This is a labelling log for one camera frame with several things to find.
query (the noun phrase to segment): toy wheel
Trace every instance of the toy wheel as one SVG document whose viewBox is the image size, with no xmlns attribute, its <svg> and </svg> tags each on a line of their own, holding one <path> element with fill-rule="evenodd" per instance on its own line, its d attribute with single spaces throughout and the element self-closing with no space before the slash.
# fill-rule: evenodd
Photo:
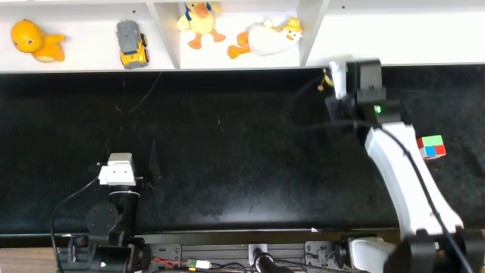
<svg viewBox="0 0 485 273">
<path fill-rule="evenodd" d="M 146 41 L 145 34 L 143 34 L 143 33 L 140 34 L 140 37 L 142 38 L 142 45 L 145 46 L 145 47 L 148 46 L 149 43 Z"/>
<path fill-rule="evenodd" d="M 150 55 L 149 55 L 149 51 L 145 49 L 145 59 L 146 59 L 146 62 L 149 62 L 150 61 Z"/>
</svg>

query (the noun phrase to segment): black tabletop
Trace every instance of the black tabletop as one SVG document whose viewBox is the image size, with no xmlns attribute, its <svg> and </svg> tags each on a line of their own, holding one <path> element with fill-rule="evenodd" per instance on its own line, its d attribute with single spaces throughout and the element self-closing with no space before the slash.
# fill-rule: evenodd
<svg viewBox="0 0 485 273">
<path fill-rule="evenodd" d="M 137 169 L 156 142 L 164 180 L 141 192 L 138 234 L 397 228 L 354 134 L 281 121 L 291 94 L 320 73 L 164 72 L 141 104 L 158 73 L 1 75 L 0 233 L 48 233 L 54 205 L 92 180 L 107 140 L 133 153 Z M 383 69 L 418 136 L 443 136 L 448 155 L 428 167 L 469 227 L 485 226 L 484 76 L 482 66 Z M 292 117 L 325 119 L 316 89 Z M 94 186 L 69 202 L 57 231 L 84 232 L 86 212 L 108 192 Z"/>
</svg>

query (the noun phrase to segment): yellow plush duck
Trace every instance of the yellow plush duck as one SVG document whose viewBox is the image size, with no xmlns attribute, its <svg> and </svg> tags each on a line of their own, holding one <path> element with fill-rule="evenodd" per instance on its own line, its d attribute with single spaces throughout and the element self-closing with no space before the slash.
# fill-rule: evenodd
<svg viewBox="0 0 485 273">
<path fill-rule="evenodd" d="M 193 49 L 200 49 L 202 47 L 202 37 L 205 34 L 211 34 L 214 37 L 214 42 L 222 42 L 226 36 L 220 34 L 215 29 L 215 17 L 212 13 L 220 14 L 222 7 L 216 2 L 186 2 L 186 13 L 182 15 L 177 23 L 180 31 L 191 29 L 196 38 L 189 42 L 189 46 Z"/>
<path fill-rule="evenodd" d="M 232 59 L 250 52 L 258 56 L 277 54 L 296 46 L 302 34 L 300 21 L 294 17 L 281 28 L 273 27 L 273 22 L 268 19 L 264 24 L 254 24 L 248 31 L 240 33 L 237 36 L 238 46 L 231 45 L 227 54 Z"/>
<path fill-rule="evenodd" d="M 65 59 L 59 42 L 64 35 L 46 35 L 36 24 L 22 20 L 14 25 L 11 33 L 15 47 L 24 53 L 31 53 L 40 62 L 49 63 Z"/>
</svg>

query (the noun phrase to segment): orange rubber duck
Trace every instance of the orange rubber duck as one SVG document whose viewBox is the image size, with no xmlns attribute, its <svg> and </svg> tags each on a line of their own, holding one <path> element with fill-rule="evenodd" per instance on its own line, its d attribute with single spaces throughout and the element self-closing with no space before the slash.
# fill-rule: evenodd
<svg viewBox="0 0 485 273">
<path fill-rule="evenodd" d="M 14 25 L 11 37 L 15 48 L 23 53 L 31 53 L 37 61 L 50 63 L 65 59 L 59 45 L 59 42 L 65 40 L 64 35 L 46 35 L 40 27 L 27 19 Z"/>
</svg>

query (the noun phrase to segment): rubik's cube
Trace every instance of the rubik's cube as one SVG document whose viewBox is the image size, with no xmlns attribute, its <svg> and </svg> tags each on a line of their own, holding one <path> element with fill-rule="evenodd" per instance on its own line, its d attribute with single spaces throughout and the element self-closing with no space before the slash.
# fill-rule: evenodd
<svg viewBox="0 0 485 273">
<path fill-rule="evenodd" d="M 418 140 L 418 148 L 424 160 L 435 159 L 446 155 L 443 138 L 437 136 L 425 136 Z"/>
</svg>

